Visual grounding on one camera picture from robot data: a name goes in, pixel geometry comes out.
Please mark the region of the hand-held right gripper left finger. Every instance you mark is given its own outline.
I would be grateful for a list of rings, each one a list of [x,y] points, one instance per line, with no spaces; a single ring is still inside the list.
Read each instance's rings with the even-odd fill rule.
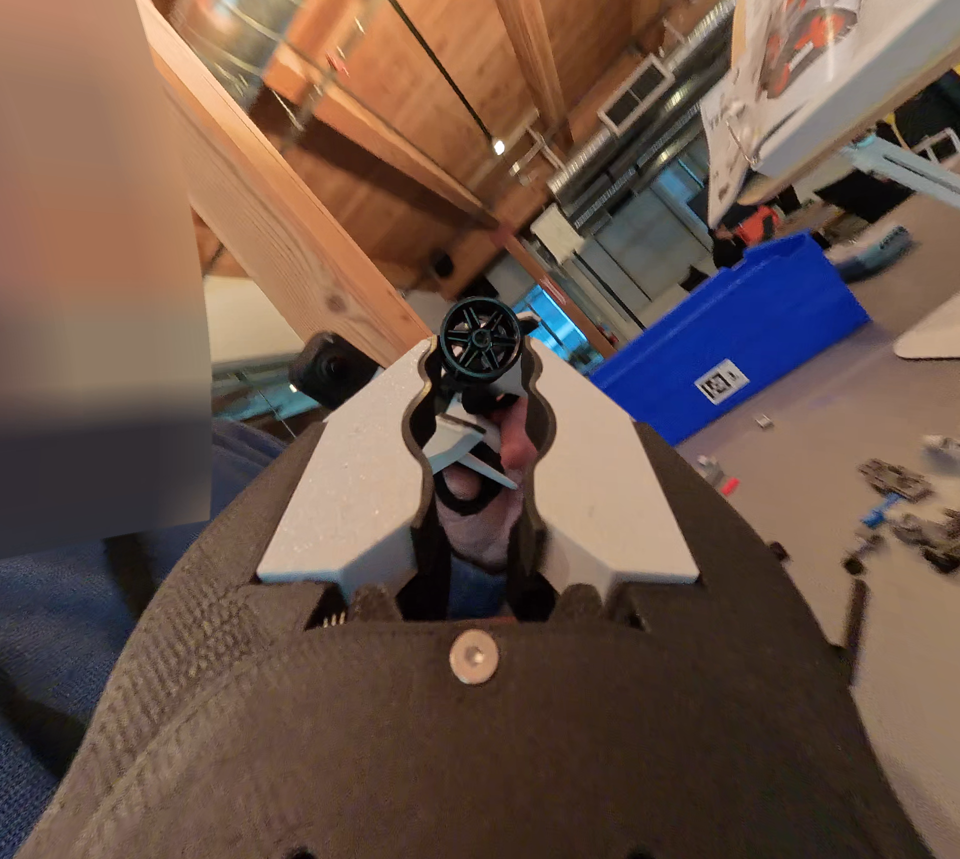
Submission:
[[[433,497],[438,340],[417,343],[321,424],[255,571],[265,585],[325,582],[345,600],[398,594],[418,572],[415,531]]]

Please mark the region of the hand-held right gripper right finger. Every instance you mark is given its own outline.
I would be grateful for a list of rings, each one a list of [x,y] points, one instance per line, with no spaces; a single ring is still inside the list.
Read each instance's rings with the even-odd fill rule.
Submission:
[[[530,339],[530,408],[546,441],[530,481],[544,531],[537,572],[556,593],[626,583],[691,585],[687,541],[629,413],[538,339]]]

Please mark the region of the black spoked wheel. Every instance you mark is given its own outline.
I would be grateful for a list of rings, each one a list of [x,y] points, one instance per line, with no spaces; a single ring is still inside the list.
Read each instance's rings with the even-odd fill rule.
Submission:
[[[491,385],[520,361],[525,340],[512,308],[488,296],[448,308],[438,332],[442,373],[453,383]]]

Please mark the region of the blue plastic bin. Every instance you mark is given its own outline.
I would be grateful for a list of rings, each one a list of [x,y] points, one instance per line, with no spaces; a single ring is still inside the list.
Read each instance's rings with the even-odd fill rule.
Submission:
[[[763,242],[723,268],[590,375],[678,445],[871,317],[806,232]]]

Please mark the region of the grey angled connector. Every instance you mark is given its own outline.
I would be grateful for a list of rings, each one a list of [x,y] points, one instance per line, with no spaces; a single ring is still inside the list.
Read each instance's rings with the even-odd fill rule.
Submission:
[[[959,568],[959,510],[945,508],[939,520],[905,513],[894,520],[893,532],[904,544],[918,548],[936,570],[950,575]]]

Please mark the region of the person's left hand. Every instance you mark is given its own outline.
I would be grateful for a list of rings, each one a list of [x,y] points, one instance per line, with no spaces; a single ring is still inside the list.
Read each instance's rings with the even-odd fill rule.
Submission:
[[[527,408],[527,398],[520,397],[489,416],[469,417],[485,430],[486,439],[498,433],[500,465],[515,489],[502,487],[482,509],[470,514],[438,498],[438,520],[452,551],[491,573],[506,568],[511,530],[522,514],[523,488],[537,458],[526,431]]]

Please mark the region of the black axle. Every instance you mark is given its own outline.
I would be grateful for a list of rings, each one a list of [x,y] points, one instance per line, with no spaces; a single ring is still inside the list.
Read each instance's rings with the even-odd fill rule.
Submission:
[[[850,677],[854,676],[858,666],[869,601],[870,588],[867,582],[861,577],[856,577],[851,585],[847,602],[842,641],[842,657],[846,663],[846,670]]]

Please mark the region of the grey battery module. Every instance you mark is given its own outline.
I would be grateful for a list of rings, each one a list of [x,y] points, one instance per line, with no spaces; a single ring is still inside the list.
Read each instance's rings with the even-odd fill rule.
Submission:
[[[909,230],[903,225],[876,223],[852,240],[835,244],[824,253],[846,283],[874,277],[908,253],[914,245]]]

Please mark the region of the white book stand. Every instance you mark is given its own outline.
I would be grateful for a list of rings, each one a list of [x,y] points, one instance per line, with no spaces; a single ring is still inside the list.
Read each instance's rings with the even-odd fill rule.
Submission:
[[[867,60],[861,71],[835,79],[816,103],[800,110],[774,136],[766,154],[751,166],[754,177],[738,196],[741,205],[772,199],[835,156],[854,168],[894,180],[953,209],[959,207],[958,174],[878,139],[875,122],[958,61],[958,46],[935,56],[925,66],[894,73],[894,49]]]

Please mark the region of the instruction booklet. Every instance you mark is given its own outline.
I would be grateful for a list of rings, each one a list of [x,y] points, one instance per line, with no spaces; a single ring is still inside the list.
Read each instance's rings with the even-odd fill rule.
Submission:
[[[701,101],[715,229],[801,110],[893,47],[895,74],[958,46],[959,0],[741,0],[742,49]]]

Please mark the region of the ribbed metal duct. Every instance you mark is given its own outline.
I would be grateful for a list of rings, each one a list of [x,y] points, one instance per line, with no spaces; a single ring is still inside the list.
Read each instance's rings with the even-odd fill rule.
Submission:
[[[731,66],[738,0],[719,0],[666,55],[648,55],[597,112],[599,125],[547,182],[551,202],[581,229],[701,127],[702,99]]]

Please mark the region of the dark grey frame connector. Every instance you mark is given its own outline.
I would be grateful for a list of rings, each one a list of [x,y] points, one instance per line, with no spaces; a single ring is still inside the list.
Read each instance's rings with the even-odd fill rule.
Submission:
[[[862,462],[857,471],[864,483],[876,493],[917,504],[934,495],[930,480],[911,469],[878,458]]]

